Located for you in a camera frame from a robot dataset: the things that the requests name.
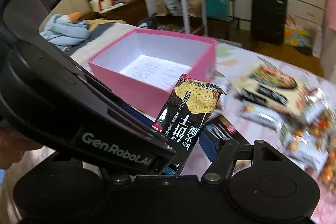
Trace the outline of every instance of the blanket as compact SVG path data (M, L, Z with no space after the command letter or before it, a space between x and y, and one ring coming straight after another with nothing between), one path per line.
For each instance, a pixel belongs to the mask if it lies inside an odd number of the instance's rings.
M87 20L71 23L62 15L56 14L49 19L40 34L49 43L65 50L68 46L77 45L90 36L88 26Z

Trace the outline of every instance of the black snack wrapper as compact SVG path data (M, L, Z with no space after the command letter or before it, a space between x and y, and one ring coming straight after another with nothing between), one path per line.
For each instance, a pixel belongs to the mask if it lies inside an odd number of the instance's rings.
M216 85L181 75L152 125L168 137L168 145L176 151L176 157L163 175L172 176L181 172L201 127L211 116L222 93L223 90Z

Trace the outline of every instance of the brown wooden cabinet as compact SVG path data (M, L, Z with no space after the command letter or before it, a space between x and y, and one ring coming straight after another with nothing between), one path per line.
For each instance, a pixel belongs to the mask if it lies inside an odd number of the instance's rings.
M135 26L140 20L148 17L146 0L131 0L124 6L95 15L96 18L124 20L127 24Z

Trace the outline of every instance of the suitcase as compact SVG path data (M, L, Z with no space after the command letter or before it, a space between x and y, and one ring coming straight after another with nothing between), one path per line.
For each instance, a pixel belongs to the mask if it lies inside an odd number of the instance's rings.
M287 0L252 0L251 32L255 39L281 45Z

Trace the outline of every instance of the pink box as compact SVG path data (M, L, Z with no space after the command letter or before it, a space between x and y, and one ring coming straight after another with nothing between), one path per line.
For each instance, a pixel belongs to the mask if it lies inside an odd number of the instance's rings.
M113 93L154 118L182 73L209 82L215 62L215 39L145 29L127 33L88 60Z

